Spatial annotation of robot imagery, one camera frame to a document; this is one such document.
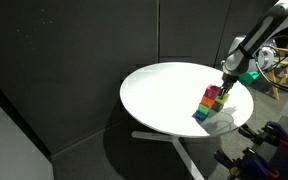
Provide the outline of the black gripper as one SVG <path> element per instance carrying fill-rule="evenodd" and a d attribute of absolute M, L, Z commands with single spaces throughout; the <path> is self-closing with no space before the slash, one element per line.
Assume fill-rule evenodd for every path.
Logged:
<path fill-rule="evenodd" d="M 233 88 L 234 84 L 238 81 L 238 79 L 239 79 L 238 76 L 233 76 L 224 73 L 222 76 L 223 84 L 219 92 L 219 96 L 223 97 L 225 93 L 228 94 L 230 90 Z"/>

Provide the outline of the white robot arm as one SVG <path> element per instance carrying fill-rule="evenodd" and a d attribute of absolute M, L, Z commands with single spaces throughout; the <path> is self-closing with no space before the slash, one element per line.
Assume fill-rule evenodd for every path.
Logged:
<path fill-rule="evenodd" d="M 222 81 L 220 98 L 230 91 L 242 74 L 259 71 L 273 87 L 288 92 L 288 87 L 269 80 L 263 73 L 274 60 L 274 49 L 265 44 L 288 19 L 288 0 L 277 2 L 258 20 L 247 35 L 238 36 L 221 62 Z"/>

